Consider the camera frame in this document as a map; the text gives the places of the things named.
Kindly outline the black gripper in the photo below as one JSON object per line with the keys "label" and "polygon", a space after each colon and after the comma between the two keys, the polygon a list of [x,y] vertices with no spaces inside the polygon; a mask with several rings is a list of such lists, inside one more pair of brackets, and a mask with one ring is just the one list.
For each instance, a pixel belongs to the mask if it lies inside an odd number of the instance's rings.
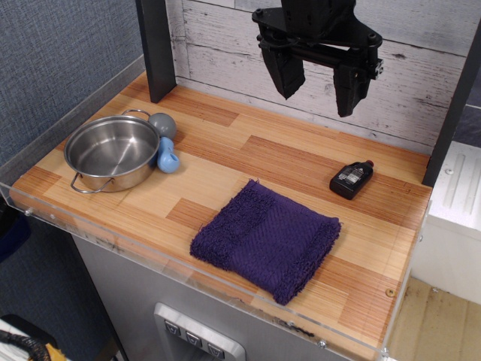
{"label": "black gripper", "polygon": [[334,69],[337,112],[351,116],[367,97],[371,80],[383,72],[383,38],[355,15],[355,1],[282,1],[258,8],[252,20],[277,92],[288,99],[305,82],[304,63]]}

